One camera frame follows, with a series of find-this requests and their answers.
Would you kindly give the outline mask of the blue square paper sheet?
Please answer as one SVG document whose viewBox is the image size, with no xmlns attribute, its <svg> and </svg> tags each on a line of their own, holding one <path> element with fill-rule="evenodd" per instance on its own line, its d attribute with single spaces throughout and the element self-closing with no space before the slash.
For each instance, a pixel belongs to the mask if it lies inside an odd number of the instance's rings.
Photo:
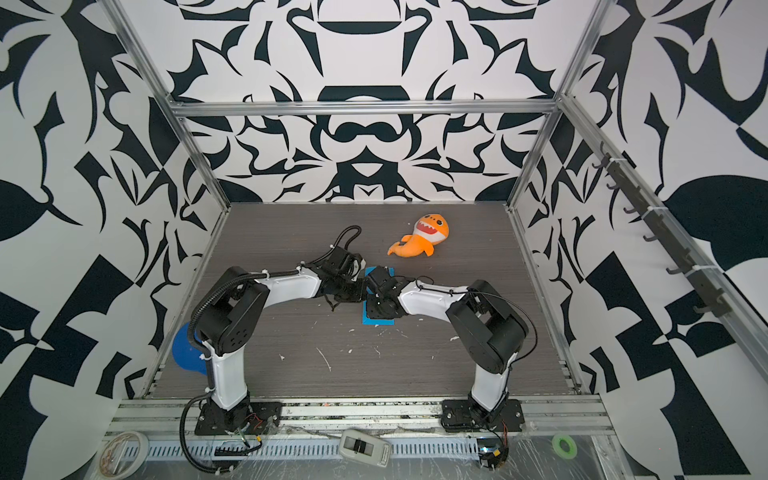
<svg viewBox="0 0 768 480">
<path fill-rule="evenodd" d="M 365 277 L 367 277 L 377 267 L 366 267 Z M 385 267 L 391 276 L 394 276 L 394 267 Z M 362 324 L 369 326 L 394 326 L 395 320 L 393 319 L 374 319 L 368 315 L 368 301 L 364 299 L 362 307 Z"/>
</svg>

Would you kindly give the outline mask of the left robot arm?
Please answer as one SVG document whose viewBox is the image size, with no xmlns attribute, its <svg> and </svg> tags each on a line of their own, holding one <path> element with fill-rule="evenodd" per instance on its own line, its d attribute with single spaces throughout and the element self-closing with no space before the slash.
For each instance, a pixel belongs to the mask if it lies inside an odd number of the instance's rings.
<svg viewBox="0 0 768 480">
<path fill-rule="evenodd" d="M 366 263 L 349 251 L 361 233 L 358 225 L 346 227 L 328 251 L 290 270 L 231 267 L 193 308 L 187 340 L 205 362 L 207 397 L 220 411 L 230 414 L 247 406 L 244 350 L 265 309 L 313 298 L 332 307 L 362 301 Z"/>
</svg>

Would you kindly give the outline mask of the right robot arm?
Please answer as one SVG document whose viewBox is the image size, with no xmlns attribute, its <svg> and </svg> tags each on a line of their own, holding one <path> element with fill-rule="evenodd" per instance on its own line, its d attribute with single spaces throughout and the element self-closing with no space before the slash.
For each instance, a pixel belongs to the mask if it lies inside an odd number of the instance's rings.
<svg viewBox="0 0 768 480">
<path fill-rule="evenodd" d="M 495 418 L 508 399 L 508 378 L 529 334 L 521 313 L 489 282 L 469 286 L 427 284 L 394 276 L 384 267 L 365 277 L 366 314 L 371 319 L 430 317 L 450 323 L 476 365 L 469 393 L 481 417 Z"/>
</svg>

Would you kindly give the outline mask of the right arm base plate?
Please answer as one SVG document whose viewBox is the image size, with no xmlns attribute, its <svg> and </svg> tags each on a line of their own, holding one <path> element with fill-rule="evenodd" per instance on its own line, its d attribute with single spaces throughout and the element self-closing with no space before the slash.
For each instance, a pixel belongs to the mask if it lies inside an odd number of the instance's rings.
<svg viewBox="0 0 768 480">
<path fill-rule="evenodd" d="M 469 397 L 464 400 L 446 399 L 441 402 L 440 424 L 449 433 L 491 430 L 502 433 L 521 432 L 525 423 L 519 400 L 503 399 L 493 410 L 485 410 Z"/>
</svg>

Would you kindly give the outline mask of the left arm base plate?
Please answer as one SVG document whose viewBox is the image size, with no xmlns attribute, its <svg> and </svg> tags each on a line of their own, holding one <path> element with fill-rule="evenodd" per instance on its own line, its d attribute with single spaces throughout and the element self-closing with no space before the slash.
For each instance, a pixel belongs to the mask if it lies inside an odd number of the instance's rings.
<svg viewBox="0 0 768 480">
<path fill-rule="evenodd" d="M 194 433 L 197 436 L 266 434 L 273 427 L 278 427 L 281 421 L 283 404 L 281 402 L 251 402 L 245 401 L 231 410 L 224 410 L 213 401 L 203 404 L 198 415 Z"/>
</svg>

